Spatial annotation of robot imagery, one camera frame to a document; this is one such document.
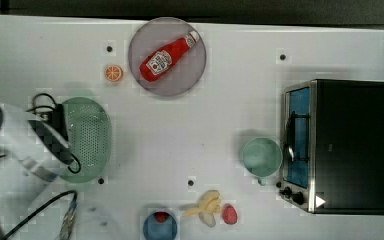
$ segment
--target oven knob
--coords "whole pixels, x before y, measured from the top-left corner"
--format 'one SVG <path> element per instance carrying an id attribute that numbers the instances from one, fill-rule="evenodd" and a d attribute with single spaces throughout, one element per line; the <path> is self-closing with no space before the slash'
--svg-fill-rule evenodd
<path id="1" fill-rule="evenodd" d="M 292 194 L 292 200 L 298 204 L 302 205 L 304 203 L 304 195 L 301 192 Z"/>
<path id="2" fill-rule="evenodd" d="M 279 193 L 289 199 L 292 195 L 292 190 L 289 187 L 285 187 L 283 190 L 280 190 Z"/>

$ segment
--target ketchup bottle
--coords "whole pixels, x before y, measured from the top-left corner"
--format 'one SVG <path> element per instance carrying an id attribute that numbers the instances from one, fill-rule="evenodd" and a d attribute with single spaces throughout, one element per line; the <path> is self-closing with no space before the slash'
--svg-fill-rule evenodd
<path id="1" fill-rule="evenodd" d="M 180 58 L 199 41 L 197 32 L 189 32 L 182 38 L 160 47 L 140 65 L 140 73 L 148 82 L 157 81 L 176 65 Z"/>

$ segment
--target light green mug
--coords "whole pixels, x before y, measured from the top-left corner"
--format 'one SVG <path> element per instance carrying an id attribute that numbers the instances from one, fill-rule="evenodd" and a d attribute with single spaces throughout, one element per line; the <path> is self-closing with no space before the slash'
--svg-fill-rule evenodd
<path id="1" fill-rule="evenodd" d="M 261 186 L 266 185 L 266 177 L 275 173 L 282 165 L 282 151 L 271 139 L 258 137 L 242 148 L 241 160 L 248 172 L 258 179 Z"/>

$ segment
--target green colander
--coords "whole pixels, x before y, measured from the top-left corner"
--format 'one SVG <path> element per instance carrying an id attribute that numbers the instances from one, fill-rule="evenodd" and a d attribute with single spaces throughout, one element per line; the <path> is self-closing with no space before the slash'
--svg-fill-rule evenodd
<path id="1" fill-rule="evenodd" d="M 63 102 L 71 152 L 81 163 L 81 171 L 66 171 L 61 178 L 85 183 L 101 174 L 111 154 L 111 122 L 105 110 L 93 100 L 76 97 Z M 77 170 L 77 163 L 71 164 Z"/>

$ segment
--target small red fruit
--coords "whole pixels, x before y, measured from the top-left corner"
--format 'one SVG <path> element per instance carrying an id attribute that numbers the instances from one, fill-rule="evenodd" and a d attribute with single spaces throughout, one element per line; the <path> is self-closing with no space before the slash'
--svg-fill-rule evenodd
<path id="1" fill-rule="evenodd" d="M 155 219 L 157 220 L 157 222 L 163 223 L 163 222 L 165 222 L 165 220 L 167 220 L 168 213 L 166 213 L 166 212 L 156 212 L 156 213 L 154 213 L 154 216 L 155 216 Z"/>
<path id="2" fill-rule="evenodd" d="M 228 205 L 224 208 L 222 216 L 224 222 L 227 224 L 235 224 L 238 222 L 238 214 L 232 205 Z"/>

